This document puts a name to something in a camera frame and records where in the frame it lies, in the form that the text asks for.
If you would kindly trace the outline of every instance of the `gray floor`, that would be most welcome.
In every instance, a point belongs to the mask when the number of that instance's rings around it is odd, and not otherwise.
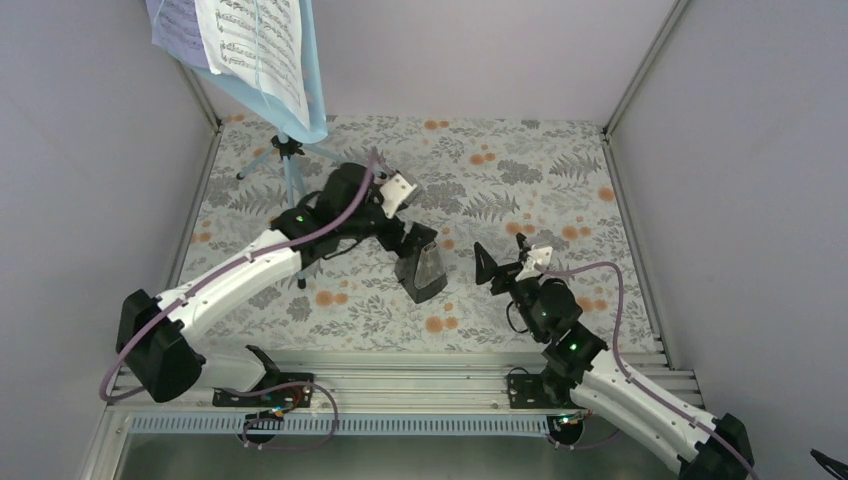
[[[590,420],[587,427],[593,428],[585,435],[589,443],[611,431],[602,420]],[[582,452],[555,451],[535,438],[337,437],[319,450],[292,454],[246,450],[229,435],[135,435],[117,478],[671,480],[676,475],[625,436]]]

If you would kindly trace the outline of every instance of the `white wall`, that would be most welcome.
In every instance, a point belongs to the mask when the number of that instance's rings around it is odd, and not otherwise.
[[[327,112],[603,124],[673,3],[313,0]]]
[[[164,286],[209,127],[140,2],[0,17],[2,478],[74,478],[123,297]]]
[[[848,460],[848,3],[695,1],[613,135],[682,364],[763,478]]]

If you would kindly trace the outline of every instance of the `sheet music page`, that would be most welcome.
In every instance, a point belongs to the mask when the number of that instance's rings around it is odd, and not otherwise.
[[[153,44],[165,49],[178,60],[207,68],[206,52],[197,25],[194,0],[146,0],[147,15],[153,28]]]
[[[256,38],[256,3],[259,38]],[[235,75],[278,98],[307,129],[309,106],[301,67],[299,0],[195,0],[206,59],[212,73]],[[259,43],[259,84],[256,83]]]

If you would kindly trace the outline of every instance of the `transparent cover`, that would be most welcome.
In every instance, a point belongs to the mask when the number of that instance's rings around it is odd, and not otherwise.
[[[418,257],[418,268],[415,270],[415,288],[424,288],[444,275],[445,266],[442,264],[442,255],[436,242],[430,242],[421,249]]]

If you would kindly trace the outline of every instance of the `floral patterned surface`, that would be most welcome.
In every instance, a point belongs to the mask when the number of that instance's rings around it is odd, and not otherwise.
[[[390,166],[426,188],[399,215],[437,229],[448,286],[414,305],[393,275],[395,255],[374,239],[294,278],[265,288],[219,321],[211,344],[245,341],[267,349],[411,352],[540,351],[507,326],[509,296],[492,297],[474,284],[472,246],[481,242],[498,262],[517,258],[515,234],[554,247],[552,268],[617,262],[626,280],[622,350],[654,349],[639,284],[610,185],[597,127],[568,121],[397,117],[330,117],[322,146],[365,163],[372,146]],[[274,129],[258,117],[228,119],[181,280],[222,262],[284,210],[281,164],[245,180],[236,173],[268,145]],[[307,190],[322,188],[336,163],[300,157]],[[569,281],[585,313],[582,322],[608,342],[616,283],[611,270]],[[512,315],[519,329],[520,316]]]

